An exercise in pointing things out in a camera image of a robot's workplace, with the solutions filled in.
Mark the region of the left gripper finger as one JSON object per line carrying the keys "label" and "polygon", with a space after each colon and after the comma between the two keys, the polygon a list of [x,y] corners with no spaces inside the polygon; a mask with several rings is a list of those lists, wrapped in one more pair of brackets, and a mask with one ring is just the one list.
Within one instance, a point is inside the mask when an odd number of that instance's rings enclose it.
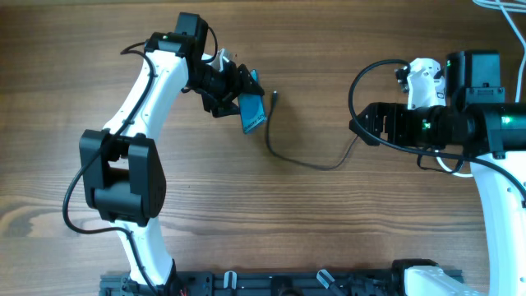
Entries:
{"label": "left gripper finger", "polygon": [[216,97],[202,91],[201,98],[204,110],[214,118],[240,114],[240,108],[233,102],[234,96],[232,92],[229,92],[224,97]]}
{"label": "left gripper finger", "polygon": [[237,69],[236,95],[249,94],[263,96],[265,91],[256,79],[251,75],[245,64]]}

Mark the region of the blue screen smartphone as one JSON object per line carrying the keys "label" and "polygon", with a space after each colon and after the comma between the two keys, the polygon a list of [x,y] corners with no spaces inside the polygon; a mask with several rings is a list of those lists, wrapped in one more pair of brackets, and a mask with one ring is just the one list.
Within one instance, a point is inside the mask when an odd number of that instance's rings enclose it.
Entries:
{"label": "blue screen smartphone", "polygon": [[240,94],[238,96],[238,106],[242,130],[245,134],[254,132],[267,119],[262,95]]}

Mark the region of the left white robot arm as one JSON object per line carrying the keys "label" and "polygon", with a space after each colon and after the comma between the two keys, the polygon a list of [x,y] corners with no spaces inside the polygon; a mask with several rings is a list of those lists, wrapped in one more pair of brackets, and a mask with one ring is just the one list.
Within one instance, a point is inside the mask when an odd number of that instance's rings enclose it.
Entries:
{"label": "left white robot arm", "polygon": [[126,48],[143,65],[119,111],[79,142],[86,204],[121,239],[131,269],[101,281],[103,295],[186,295],[160,229],[167,183],[156,142],[175,99],[197,93],[215,118],[237,115],[245,132],[265,121],[264,91],[254,71],[236,64],[222,49],[205,53],[213,29],[197,14],[183,12],[168,33],[155,32]]}

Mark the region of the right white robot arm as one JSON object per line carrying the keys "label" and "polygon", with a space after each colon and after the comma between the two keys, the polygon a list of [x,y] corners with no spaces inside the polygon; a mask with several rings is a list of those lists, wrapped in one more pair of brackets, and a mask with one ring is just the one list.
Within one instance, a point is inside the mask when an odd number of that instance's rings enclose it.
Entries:
{"label": "right white robot arm", "polygon": [[482,203],[492,295],[525,292],[525,107],[509,103],[496,51],[395,61],[404,104],[376,102],[352,112],[349,127],[369,146],[470,167]]}

